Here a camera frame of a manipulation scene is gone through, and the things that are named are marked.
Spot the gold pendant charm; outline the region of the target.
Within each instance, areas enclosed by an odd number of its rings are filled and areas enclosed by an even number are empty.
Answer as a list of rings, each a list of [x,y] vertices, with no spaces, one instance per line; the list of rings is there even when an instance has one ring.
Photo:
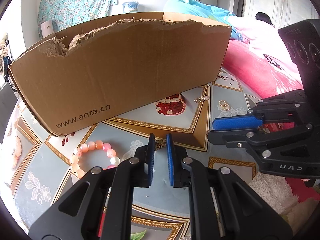
[[[194,99],[194,102],[195,103],[201,103],[201,102],[205,102],[205,101],[207,101],[207,100],[209,100],[210,99],[210,97],[209,96],[203,96],[203,97],[200,97],[200,98],[195,98]]]

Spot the gold earrings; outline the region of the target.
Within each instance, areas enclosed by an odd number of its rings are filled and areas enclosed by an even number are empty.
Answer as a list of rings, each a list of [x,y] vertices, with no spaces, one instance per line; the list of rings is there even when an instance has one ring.
[[[159,140],[155,142],[155,151],[160,150],[162,148],[166,148],[167,143],[164,140]]]

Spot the white fluffy towel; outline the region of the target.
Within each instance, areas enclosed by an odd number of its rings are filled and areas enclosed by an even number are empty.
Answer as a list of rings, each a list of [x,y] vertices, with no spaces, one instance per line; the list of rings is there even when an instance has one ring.
[[[285,178],[279,176],[258,172],[249,186],[291,226],[294,234],[306,224],[319,203],[313,198],[300,203]]]

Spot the white door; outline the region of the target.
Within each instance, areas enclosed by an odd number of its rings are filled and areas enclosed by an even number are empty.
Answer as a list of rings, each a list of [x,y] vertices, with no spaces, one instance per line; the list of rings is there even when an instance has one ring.
[[[319,18],[310,0],[245,0],[244,17],[255,18],[258,12],[267,14],[277,29],[302,20]]]

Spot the brown cardboard box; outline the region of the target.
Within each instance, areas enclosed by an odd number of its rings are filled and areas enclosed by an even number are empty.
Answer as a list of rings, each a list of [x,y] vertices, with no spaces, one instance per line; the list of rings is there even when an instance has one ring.
[[[39,124],[63,136],[216,80],[231,31],[175,12],[113,15],[44,38],[9,74]]]

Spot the blue quilt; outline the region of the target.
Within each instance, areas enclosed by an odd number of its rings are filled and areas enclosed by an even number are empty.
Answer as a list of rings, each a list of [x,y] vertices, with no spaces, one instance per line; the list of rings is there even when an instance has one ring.
[[[237,30],[229,21],[229,17],[236,16],[236,14],[213,5],[207,5],[196,0],[172,0],[172,7],[177,12],[208,18],[221,23],[225,23],[232,28],[231,40],[238,40],[245,44],[249,43],[249,40],[245,38],[242,33]]]

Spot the blue water jug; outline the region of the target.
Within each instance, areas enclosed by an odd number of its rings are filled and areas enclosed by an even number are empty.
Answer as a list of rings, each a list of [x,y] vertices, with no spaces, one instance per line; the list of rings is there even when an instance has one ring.
[[[124,2],[123,3],[123,13],[132,13],[138,11],[138,2]]]

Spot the floral blue wall cloth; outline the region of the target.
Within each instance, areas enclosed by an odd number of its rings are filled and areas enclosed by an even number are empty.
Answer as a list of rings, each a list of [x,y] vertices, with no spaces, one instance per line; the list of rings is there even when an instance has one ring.
[[[106,17],[118,0],[40,0],[37,25],[42,37],[41,24],[51,20],[55,32],[71,26]]]

